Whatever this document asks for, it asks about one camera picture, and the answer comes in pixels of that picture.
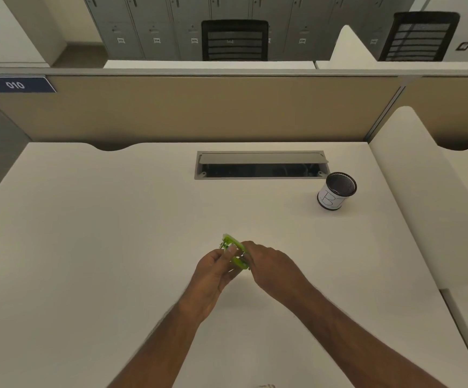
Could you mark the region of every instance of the hand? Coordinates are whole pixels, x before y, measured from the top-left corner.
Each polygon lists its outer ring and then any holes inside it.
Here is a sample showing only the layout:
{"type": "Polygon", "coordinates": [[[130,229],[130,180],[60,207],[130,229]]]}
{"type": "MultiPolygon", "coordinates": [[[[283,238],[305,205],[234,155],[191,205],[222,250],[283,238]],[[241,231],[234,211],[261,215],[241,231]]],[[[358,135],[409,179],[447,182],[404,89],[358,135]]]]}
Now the hand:
{"type": "Polygon", "coordinates": [[[257,245],[252,241],[242,244],[249,251],[243,258],[259,287],[286,307],[301,297],[312,285],[299,267],[280,250],[257,245]]]}
{"type": "Polygon", "coordinates": [[[198,324],[207,318],[220,293],[242,269],[230,261],[238,253],[234,244],[225,251],[215,249],[200,259],[191,282],[180,297],[178,305],[198,324]]]}

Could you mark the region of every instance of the number sign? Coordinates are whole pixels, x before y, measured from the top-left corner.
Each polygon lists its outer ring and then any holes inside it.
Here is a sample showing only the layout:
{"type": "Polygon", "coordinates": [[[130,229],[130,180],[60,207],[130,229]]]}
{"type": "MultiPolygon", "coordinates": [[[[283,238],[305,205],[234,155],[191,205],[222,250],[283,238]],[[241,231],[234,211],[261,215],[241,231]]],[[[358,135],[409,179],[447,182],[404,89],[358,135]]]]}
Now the number sign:
{"type": "Polygon", "coordinates": [[[56,92],[45,76],[0,76],[0,92],[56,92]]]}

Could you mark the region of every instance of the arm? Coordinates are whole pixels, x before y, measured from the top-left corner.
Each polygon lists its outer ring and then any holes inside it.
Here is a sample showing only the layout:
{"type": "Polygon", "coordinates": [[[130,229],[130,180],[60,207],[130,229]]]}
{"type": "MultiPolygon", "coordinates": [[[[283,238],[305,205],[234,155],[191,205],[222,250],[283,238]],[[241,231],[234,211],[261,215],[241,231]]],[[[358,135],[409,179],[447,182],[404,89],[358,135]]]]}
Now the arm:
{"type": "Polygon", "coordinates": [[[241,272],[230,262],[236,251],[234,245],[225,252],[216,249],[198,262],[182,297],[108,388],[173,386],[199,325],[225,286],[241,272]]]}
{"type": "Polygon", "coordinates": [[[284,253],[243,242],[256,283],[295,314],[356,388],[446,388],[347,317],[284,253]]]}

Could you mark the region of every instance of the black office chair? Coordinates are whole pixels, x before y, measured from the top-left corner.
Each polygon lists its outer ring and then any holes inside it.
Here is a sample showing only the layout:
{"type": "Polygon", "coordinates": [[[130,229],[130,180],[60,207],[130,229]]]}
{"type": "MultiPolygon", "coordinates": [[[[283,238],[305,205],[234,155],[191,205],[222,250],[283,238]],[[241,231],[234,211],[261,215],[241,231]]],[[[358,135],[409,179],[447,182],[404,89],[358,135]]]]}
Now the black office chair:
{"type": "Polygon", "coordinates": [[[442,61],[459,24],[457,12],[399,12],[379,61],[442,61]]]}
{"type": "Polygon", "coordinates": [[[204,61],[268,61],[268,22],[203,21],[202,56],[204,61]]]}

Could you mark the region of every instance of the man's left hand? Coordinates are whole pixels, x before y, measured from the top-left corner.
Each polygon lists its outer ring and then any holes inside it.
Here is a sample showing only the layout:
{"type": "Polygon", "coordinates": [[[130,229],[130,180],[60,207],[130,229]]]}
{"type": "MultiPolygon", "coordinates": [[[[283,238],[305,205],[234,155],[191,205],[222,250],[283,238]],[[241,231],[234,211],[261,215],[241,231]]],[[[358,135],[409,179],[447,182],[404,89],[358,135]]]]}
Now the man's left hand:
{"type": "Polygon", "coordinates": [[[211,313],[220,293],[242,269],[231,263],[236,255],[234,244],[215,249],[200,259],[191,282],[178,301],[180,309],[200,324],[211,313]]]}

